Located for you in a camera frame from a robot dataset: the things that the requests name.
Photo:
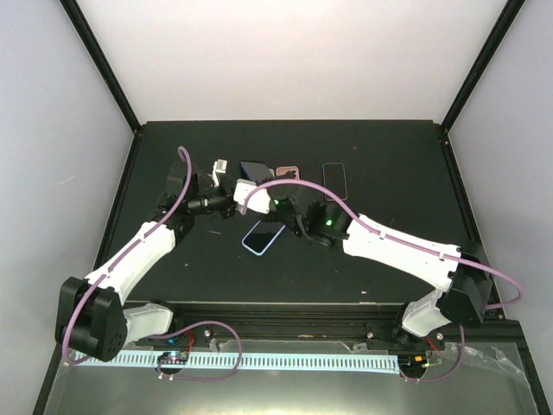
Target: white wall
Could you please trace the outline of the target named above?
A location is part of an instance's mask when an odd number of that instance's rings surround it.
[[[486,251],[526,289],[520,319],[553,405],[553,4],[526,2],[451,133]],[[507,299],[511,292],[503,289]]]
[[[143,123],[441,122],[505,0],[79,0]]]
[[[0,16],[0,413],[29,414],[60,284],[92,269],[131,133],[60,2]]]

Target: gray wall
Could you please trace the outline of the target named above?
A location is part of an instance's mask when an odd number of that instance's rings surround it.
[[[92,269],[131,133],[60,2],[0,16],[0,413],[28,414],[60,284]]]
[[[451,140],[493,265],[524,284],[523,325],[553,404],[553,3],[526,2]],[[504,299],[511,291],[503,287]]]

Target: black tabletop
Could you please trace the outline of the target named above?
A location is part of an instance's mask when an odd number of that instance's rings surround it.
[[[295,165],[303,179],[322,182],[324,163],[346,166],[347,203],[398,230],[443,243],[467,236],[436,125],[430,121],[150,122],[110,248],[118,251],[156,206],[176,148],[210,171],[218,158],[238,171],[241,160]],[[432,287],[367,259],[312,246],[281,234],[262,257],[241,240],[255,214],[200,217],[192,232],[161,259],[130,300],[214,303],[404,303]]]

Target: white backdrop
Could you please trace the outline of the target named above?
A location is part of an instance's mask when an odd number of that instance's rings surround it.
[[[441,122],[505,0],[79,0],[141,123]]]

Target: black metal frame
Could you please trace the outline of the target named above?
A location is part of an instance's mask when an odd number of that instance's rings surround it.
[[[86,49],[90,53],[94,63],[98,67],[106,85],[111,91],[114,99],[117,101],[121,112],[125,116],[130,128],[135,132],[134,140],[130,148],[130,154],[124,167],[123,176],[119,183],[113,207],[111,209],[108,225],[105,229],[104,237],[99,249],[99,254],[95,262],[95,268],[102,265],[107,260],[107,253],[111,245],[111,239],[115,226],[118,222],[118,216],[123,204],[124,194],[128,187],[130,174],[134,167],[137,158],[138,148],[141,143],[141,125],[133,112],[129,101],[124,95],[124,91],[120,86],[115,74],[102,52],[90,26],[88,25],[79,5],[76,0],[60,0],[69,18]],[[457,201],[461,210],[465,228],[469,239],[480,242],[478,227],[474,220],[470,204],[468,202],[467,193],[464,189],[461,175],[454,158],[454,153],[448,138],[448,132],[453,126],[455,120],[462,111],[463,106],[467,103],[470,94],[476,87],[478,80],[486,70],[486,67],[492,59],[499,44],[505,37],[508,29],[511,27],[517,13],[524,4],[524,0],[507,0],[503,11],[499,15],[492,32],[488,36],[484,46],[482,47],[476,61],[471,67],[465,81],[463,82],[460,91],[457,93],[453,104],[448,110],[442,124],[438,127],[438,137],[442,145],[443,156],[454,187]],[[498,292],[493,291],[493,300],[498,301]],[[375,307],[367,311],[348,310],[347,308],[335,308],[329,310],[318,310],[312,314],[306,310],[294,310],[288,307],[286,310],[274,309],[266,311],[256,309],[255,306],[233,306],[230,309],[228,306],[191,306],[187,305],[186,312],[191,319],[199,318],[205,320],[217,319],[224,322],[232,323],[238,333],[242,333],[251,337],[252,335],[259,336],[278,336],[278,338],[297,337],[298,330],[305,335],[318,336],[324,333],[326,336],[331,335],[334,339],[352,340],[365,338],[365,323],[367,319],[379,318],[382,320],[395,318],[397,308],[393,306]],[[524,365],[524,370],[528,381],[531,384],[531,390],[536,401],[537,408],[540,414],[549,414],[550,409],[543,392],[543,388],[537,376],[536,367],[531,358],[528,345],[524,338],[524,333],[518,322],[504,320],[503,311],[498,313],[490,313],[486,315],[484,325],[479,329],[467,329],[467,340],[469,342],[514,342],[518,346],[521,360]],[[454,326],[445,327],[442,329],[443,334],[452,340],[459,339],[458,329]],[[45,380],[42,384],[41,391],[36,402],[34,414],[43,414],[48,402],[48,395],[54,384],[54,378],[57,372],[57,367],[60,364],[61,352],[57,346],[52,360],[50,361]]]

